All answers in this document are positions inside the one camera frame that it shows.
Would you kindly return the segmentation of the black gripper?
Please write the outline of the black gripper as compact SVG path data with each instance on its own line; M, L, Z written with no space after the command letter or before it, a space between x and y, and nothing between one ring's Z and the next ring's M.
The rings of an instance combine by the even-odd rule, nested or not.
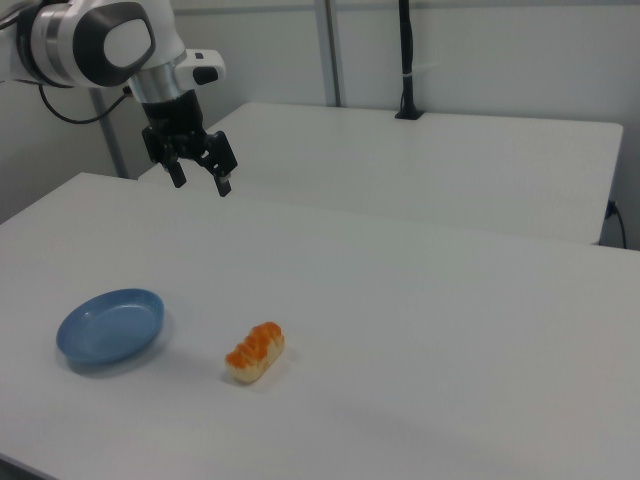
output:
M162 164L174 187L186 184L178 158L199 158L199 165L212 175L219 195L226 197L232 190L229 178L238 162L224 132L205 132L196 93L187 91L169 101L143 103L142 108L148 120L142 136L149 158Z

